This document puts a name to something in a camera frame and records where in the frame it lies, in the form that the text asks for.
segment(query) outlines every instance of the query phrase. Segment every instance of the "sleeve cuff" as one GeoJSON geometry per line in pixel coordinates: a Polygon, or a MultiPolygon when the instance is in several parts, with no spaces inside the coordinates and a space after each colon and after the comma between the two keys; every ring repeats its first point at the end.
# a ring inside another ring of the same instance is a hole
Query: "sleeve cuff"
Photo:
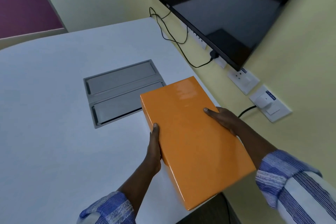
{"type": "Polygon", "coordinates": [[[100,224],[135,223],[133,207],[124,193],[119,191],[112,192],[90,205],[80,213],[79,218],[84,219],[94,212],[100,214],[100,224]]]}
{"type": "Polygon", "coordinates": [[[322,177],[316,168],[285,151],[276,150],[263,158],[255,180],[268,205],[276,209],[279,193],[287,180],[304,171],[310,171],[322,177]]]}

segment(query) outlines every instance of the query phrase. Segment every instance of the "white table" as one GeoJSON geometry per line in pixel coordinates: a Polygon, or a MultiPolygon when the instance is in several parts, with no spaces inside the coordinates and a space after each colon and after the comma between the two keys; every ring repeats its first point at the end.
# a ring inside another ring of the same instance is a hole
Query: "white table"
{"type": "MultiPolygon", "coordinates": [[[[83,78],[152,59],[166,84],[195,76],[151,18],[52,36],[0,51],[0,222],[75,223],[143,160],[149,128],[138,112],[94,129],[83,78]]],[[[138,224],[190,212],[165,168],[138,224]]]]}

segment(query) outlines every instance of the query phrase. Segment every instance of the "striped shirt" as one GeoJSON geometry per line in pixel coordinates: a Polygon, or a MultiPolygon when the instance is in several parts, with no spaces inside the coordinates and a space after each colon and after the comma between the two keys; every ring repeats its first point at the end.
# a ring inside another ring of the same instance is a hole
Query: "striped shirt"
{"type": "MultiPolygon", "coordinates": [[[[320,171],[282,150],[263,158],[256,183],[268,205],[287,223],[336,224],[336,190],[320,171]]],[[[78,224],[135,224],[134,210],[121,192],[101,198],[79,215],[78,224]]]]}

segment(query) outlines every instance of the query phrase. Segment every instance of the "purple wall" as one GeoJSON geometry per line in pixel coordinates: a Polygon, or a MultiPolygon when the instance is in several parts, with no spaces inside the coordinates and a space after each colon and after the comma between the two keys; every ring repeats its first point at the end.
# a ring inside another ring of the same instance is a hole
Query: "purple wall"
{"type": "Polygon", "coordinates": [[[0,39],[62,27],[48,0],[0,0],[0,39]]]}

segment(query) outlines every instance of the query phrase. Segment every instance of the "box lid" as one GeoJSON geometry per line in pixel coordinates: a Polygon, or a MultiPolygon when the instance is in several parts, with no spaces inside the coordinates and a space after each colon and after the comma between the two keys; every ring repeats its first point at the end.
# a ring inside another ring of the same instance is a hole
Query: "box lid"
{"type": "Polygon", "coordinates": [[[162,158],[187,210],[255,170],[239,139],[207,116],[215,105],[194,77],[141,94],[150,129],[160,126],[162,158]]]}

